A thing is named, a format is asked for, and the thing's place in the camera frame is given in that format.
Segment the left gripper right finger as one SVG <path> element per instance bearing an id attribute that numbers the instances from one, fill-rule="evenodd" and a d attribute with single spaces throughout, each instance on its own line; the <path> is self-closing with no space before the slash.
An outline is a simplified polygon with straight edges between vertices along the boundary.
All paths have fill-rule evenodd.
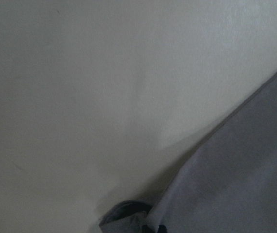
<path id="1" fill-rule="evenodd" d="M 159 225 L 157 233 L 167 233 L 167 228 L 165 225 Z"/>

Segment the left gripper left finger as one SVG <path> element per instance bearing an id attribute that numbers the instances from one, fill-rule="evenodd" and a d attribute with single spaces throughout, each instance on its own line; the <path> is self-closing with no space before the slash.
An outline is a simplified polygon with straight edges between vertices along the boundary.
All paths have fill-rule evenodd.
<path id="1" fill-rule="evenodd" d="M 150 228 L 148 227 L 148 225 L 142 226 L 142 233 L 150 233 Z"/>

